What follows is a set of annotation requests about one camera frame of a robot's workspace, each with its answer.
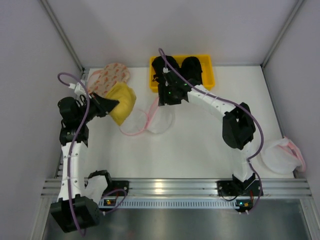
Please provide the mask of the yellow bra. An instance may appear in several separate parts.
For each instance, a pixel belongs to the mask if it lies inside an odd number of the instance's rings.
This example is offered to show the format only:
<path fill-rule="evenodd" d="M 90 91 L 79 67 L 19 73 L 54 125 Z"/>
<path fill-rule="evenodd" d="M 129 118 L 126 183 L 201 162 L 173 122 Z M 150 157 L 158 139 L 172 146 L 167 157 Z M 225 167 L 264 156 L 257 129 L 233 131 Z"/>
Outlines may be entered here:
<path fill-rule="evenodd" d="M 136 103 L 136 94 L 124 82 L 117 82 L 105 95 L 106 99 L 119 101 L 118 105 L 109 113 L 114 122 L 121 126 L 131 114 Z"/>

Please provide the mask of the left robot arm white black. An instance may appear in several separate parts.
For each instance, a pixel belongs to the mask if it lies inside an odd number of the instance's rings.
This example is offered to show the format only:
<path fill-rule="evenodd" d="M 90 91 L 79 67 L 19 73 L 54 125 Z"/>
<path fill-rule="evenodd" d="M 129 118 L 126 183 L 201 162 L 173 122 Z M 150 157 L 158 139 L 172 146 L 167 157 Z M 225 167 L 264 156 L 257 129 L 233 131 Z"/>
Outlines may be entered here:
<path fill-rule="evenodd" d="M 63 156 L 60 192 L 50 206 L 50 214 L 63 232 L 79 231 L 100 223 L 99 202 L 112 180 L 107 170 L 85 172 L 89 129 L 87 123 L 95 117 L 107 116 L 120 102 L 96 93 L 61 99 L 57 106 L 61 120 L 59 140 Z"/>

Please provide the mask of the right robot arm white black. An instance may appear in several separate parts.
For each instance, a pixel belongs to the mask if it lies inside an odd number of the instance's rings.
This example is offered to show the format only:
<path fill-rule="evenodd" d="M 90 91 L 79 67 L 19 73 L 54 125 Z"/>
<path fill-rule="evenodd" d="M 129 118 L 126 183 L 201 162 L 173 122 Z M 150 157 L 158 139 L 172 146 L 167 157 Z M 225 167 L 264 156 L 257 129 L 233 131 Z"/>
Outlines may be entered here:
<path fill-rule="evenodd" d="M 254 121 L 243 111 L 246 109 L 249 112 L 249 106 L 243 102 L 238 107 L 210 97 L 210 92 L 195 79 L 190 79 L 188 83 L 180 79 L 170 82 L 160 80 L 157 88 L 159 106 L 178 105 L 185 100 L 221 121 L 222 139 L 234 151 L 231 186 L 237 195 L 243 194 L 256 179 L 256 174 L 247 163 L 256 131 Z"/>

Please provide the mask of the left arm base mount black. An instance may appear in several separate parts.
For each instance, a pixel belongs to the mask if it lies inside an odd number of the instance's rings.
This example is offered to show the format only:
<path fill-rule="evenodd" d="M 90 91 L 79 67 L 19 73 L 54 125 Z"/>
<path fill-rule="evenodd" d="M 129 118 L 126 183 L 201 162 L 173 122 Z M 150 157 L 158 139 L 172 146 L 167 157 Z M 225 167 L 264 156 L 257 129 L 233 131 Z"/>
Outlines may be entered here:
<path fill-rule="evenodd" d="M 127 194 L 129 192 L 129 181 L 128 180 L 108 180 L 107 181 L 107 188 L 103 192 L 103 196 L 107 195 L 109 192 L 112 192 L 114 190 L 119 190 L 122 189 L 124 190 Z M 114 196 L 114 197 L 124 197 L 125 193 L 123 191 L 116 191 L 109 196 Z"/>

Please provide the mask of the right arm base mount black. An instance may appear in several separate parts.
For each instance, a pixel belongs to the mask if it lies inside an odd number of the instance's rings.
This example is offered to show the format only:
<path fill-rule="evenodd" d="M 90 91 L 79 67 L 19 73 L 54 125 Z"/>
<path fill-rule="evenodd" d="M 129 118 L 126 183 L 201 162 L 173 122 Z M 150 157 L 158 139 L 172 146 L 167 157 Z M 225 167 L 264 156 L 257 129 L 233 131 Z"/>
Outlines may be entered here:
<path fill-rule="evenodd" d="M 257 180 L 246 180 L 245 182 L 233 180 L 219 180 L 217 182 L 218 195 L 220 197 L 254 197 L 263 196 L 261 183 Z"/>

